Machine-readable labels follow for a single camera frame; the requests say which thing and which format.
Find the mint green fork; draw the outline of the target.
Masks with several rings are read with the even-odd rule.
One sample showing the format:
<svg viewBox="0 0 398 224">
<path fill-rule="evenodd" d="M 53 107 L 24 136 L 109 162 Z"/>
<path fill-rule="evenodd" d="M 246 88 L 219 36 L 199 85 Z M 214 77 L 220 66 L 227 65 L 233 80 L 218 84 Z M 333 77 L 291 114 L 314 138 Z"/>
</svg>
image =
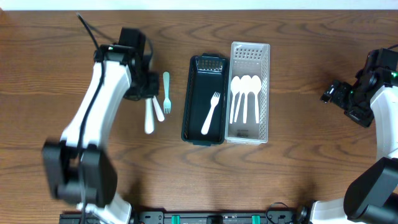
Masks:
<svg viewBox="0 0 398 224">
<path fill-rule="evenodd" d="M 170 89 L 170 73 L 169 72 L 164 72 L 163 73 L 163 83 L 164 83 L 164 113 L 165 114 L 170 114 L 171 108 L 172 108 L 172 103 L 169 98 L 169 89 Z"/>
</svg>

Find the white spoon group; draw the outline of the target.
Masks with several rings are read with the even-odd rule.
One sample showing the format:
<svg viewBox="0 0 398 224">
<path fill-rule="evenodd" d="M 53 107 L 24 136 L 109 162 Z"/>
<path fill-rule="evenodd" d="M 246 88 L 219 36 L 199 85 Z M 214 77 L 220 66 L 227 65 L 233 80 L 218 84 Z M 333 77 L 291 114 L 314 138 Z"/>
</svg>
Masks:
<svg viewBox="0 0 398 224">
<path fill-rule="evenodd" d="M 158 121 L 163 122 L 165 120 L 165 116 L 163 114 L 162 108 L 160 107 L 156 96 L 154 96 L 152 98 L 152 102 L 154 104 L 154 109 L 155 109 L 155 113 L 156 113 Z"/>
</svg>

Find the white fork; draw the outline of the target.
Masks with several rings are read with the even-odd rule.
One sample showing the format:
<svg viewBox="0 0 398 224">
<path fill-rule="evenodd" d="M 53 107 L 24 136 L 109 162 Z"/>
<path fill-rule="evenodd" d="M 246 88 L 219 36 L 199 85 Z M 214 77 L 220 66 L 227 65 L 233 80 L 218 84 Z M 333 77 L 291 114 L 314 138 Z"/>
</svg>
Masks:
<svg viewBox="0 0 398 224">
<path fill-rule="evenodd" d="M 211 124 L 211 119 L 213 117 L 213 113 L 214 113 L 215 107 L 219 103 L 220 95 L 221 95 L 221 93 L 214 92 L 213 96 L 211 97 L 210 109 L 209 109 L 208 115 L 206 116 L 205 122 L 203 123 L 202 129 L 201 129 L 201 134 L 202 135 L 207 135 L 208 134 L 208 131 L 209 131 L 209 128 L 210 128 L 210 124 Z"/>
<path fill-rule="evenodd" d="M 145 114 L 145 124 L 144 124 L 144 131 L 146 134 L 152 134 L 154 132 L 154 113 L 153 113 L 153 106 L 152 106 L 152 99 L 146 99 L 146 114 Z"/>
</svg>

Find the white spoon crossed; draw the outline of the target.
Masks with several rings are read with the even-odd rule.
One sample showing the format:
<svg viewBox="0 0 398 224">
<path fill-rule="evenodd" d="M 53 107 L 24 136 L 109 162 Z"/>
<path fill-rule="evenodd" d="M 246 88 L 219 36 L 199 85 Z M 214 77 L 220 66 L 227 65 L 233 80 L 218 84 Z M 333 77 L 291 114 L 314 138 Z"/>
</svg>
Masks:
<svg viewBox="0 0 398 224">
<path fill-rule="evenodd" d="M 237 122 L 240 105 L 241 105 L 241 98 L 246 91 L 246 87 L 248 86 L 249 79 L 250 79 L 249 75 L 244 75 L 239 79 L 239 84 L 238 84 L 239 98 L 238 98 L 238 102 L 237 102 L 236 109 L 235 109 L 234 122 Z"/>
<path fill-rule="evenodd" d="M 240 78 L 238 76 L 235 76 L 232 81 L 231 81 L 231 92 L 232 92 L 232 100 L 231 100 L 231 109 L 230 109 L 230 116 L 229 116 L 229 123 L 233 123 L 233 118 L 234 118 L 234 102 L 235 102 L 235 97 L 239 93 L 239 85 L 240 85 Z"/>
</svg>

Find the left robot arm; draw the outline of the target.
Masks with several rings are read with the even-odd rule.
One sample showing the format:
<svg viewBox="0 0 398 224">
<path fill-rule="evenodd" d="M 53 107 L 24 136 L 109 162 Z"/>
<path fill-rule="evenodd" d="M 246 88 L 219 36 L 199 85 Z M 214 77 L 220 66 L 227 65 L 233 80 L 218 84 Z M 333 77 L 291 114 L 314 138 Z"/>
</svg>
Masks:
<svg viewBox="0 0 398 224">
<path fill-rule="evenodd" d="M 122 28 L 118 42 L 100 45 L 93 76 L 81 105 L 59 142 L 42 149 L 53 198 L 77 205 L 80 222 L 92 214 L 101 223 L 136 223 L 132 205 L 117 193 L 118 175 L 106 153 L 110 130 L 123 99 L 146 102 L 145 132 L 154 131 L 152 99 L 159 75 L 149 70 L 152 55 L 139 29 Z"/>
</svg>

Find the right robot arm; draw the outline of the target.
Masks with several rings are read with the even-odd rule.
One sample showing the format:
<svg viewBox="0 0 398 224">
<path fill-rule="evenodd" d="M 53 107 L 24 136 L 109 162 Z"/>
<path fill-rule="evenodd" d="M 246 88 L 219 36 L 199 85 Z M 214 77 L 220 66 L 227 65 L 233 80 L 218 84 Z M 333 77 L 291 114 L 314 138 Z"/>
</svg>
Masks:
<svg viewBox="0 0 398 224">
<path fill-rule="evenodd" d="M 350 85 L 334 80 L 321 96 L 362 127 L 376 124 L 376 162 L 336 200 L 316 201 L 300 222 L 397 223 L 397 51 L 372 50 Z"/>
</svg>

